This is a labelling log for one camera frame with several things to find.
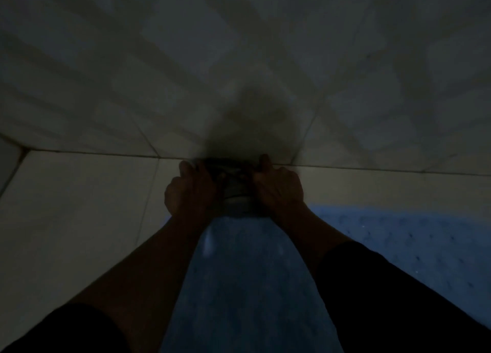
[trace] blue fabric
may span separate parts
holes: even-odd
[[[491,327],[489,227],[432,214],[313,210]],[[200,239],[162,351],[342,349],[289,238],[269,219],[221,218]]]

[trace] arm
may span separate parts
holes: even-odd
[[[487,328],[312,213],[296,173],[274,169],[263,155],[260,170],[249,174],[258,199],[316,281],[345,353],[488,350]]]
[[[5,351],[156,352],[218,186],[205,166],[179,165],[165,191],[166,225],[122,262],[46,317]]]

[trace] beige floor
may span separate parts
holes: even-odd
[[[179,160],[31,152],[0,199],[0,348],[156,232]],[[491,177],[300,167],[312,205],[490,220]]]

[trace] floor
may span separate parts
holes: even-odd
[[[0,0],[34,149],[491,174],[488,0]]]

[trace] sleeve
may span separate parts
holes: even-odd
[[[4,353],[130,352],[125,336],[111,318],[84,304],[67,304],[50,313]]]
[[[315,281],[345,353],[489,351],[491,331],[357,242],[329,251]]]

